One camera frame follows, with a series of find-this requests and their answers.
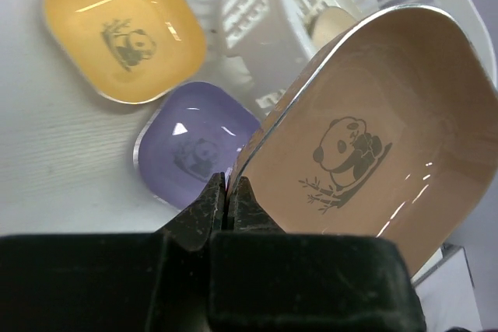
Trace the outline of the white plastic basket bin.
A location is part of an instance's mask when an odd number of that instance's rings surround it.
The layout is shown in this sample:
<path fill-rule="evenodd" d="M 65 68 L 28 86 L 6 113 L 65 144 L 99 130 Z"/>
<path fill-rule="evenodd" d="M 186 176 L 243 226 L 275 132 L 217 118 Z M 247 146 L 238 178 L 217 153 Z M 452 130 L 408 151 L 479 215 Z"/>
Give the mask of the white plastic basket bin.
<path fill-rule="evenodd" d="M 265 116 L 316 54 L 310 33 L 321 12 L 340 8 L 360 20 L 381 9 L 413 3 L 449 12 L 496 78 L 493 42 L 472 0 L 221 0 L 219 36 L 225 54 L 242 64 L 250 108 Z"/>

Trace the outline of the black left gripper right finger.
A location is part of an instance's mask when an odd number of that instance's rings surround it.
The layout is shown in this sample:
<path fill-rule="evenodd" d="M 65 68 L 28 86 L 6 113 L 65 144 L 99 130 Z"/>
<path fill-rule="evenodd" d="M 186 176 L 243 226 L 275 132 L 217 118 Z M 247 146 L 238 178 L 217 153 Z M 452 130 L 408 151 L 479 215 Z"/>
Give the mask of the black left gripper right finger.
<path fill-rule="evenodd" d="M 228 199 L 226 229 L 234 232 L 284 233 L 284 230 L 260 206 L 251 182 L 242 176 Z"/>

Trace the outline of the cream square panda plate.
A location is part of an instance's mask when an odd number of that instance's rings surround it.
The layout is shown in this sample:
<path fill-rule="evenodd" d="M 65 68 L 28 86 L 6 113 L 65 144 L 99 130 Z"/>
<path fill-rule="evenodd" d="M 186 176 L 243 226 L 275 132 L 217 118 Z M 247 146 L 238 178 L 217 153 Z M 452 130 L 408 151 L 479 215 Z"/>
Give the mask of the cream square panda plate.
<path fill-rule="evenodd" d="M 339 7 L 328 7 L 318 14 L 310 26 L 310 38 L 317 49 L 346 31 L 356 23 L 356 19 Z"/>

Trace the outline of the purple square panda plate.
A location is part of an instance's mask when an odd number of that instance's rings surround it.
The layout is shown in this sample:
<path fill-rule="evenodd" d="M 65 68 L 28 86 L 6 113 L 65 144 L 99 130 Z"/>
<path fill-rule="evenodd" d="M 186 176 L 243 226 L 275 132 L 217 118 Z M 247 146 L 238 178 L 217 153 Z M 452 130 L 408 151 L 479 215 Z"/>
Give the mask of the purple square panda plate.
<path fill-rule="evenodd" d="M 133 164 L 153 196 L 178 211 L 214 173 L 230 174 L 258 119 L 223 89 L 188 82 L 174 89 L 139 133 Z"/>

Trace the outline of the yellow square plate far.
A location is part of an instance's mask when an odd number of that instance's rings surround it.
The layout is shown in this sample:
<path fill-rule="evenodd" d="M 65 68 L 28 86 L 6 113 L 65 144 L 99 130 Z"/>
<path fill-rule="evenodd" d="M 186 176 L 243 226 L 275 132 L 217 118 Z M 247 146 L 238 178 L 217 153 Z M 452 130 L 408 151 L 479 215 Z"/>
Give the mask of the yellow square plate far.
<path fill-rule="evenodd" d="M 101 96 L 154 101 L 205 61 L 205 34 L 186 0 L 43 0 L 44 20 Z"/>

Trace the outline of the brown square panda plate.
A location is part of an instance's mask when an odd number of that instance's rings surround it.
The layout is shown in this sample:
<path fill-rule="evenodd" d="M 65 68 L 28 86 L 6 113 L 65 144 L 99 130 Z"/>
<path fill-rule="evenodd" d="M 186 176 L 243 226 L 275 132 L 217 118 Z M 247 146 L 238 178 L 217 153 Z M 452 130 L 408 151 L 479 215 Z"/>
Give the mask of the brown square panda plate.
<path fill-rule="evenodd" d="M 321 48 L 240 152 L 286 232 L 379 236 L 416 273 L 497 172 L 497 91 L 449 13 L 397 5 Z"/>

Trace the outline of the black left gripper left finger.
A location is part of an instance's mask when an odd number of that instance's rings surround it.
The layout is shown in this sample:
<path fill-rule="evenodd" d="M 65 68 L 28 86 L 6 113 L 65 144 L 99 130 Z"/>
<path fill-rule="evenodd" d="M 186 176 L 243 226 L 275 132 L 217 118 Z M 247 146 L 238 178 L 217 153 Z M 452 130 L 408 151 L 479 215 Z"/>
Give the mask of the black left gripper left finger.
<path fill-rule="evenodd" d="M 199 196 L 157 232 L 189 253 L 198 252 L 212 231 L 222 228 L 225 203 L 225 174 L 214 173 Z"/>

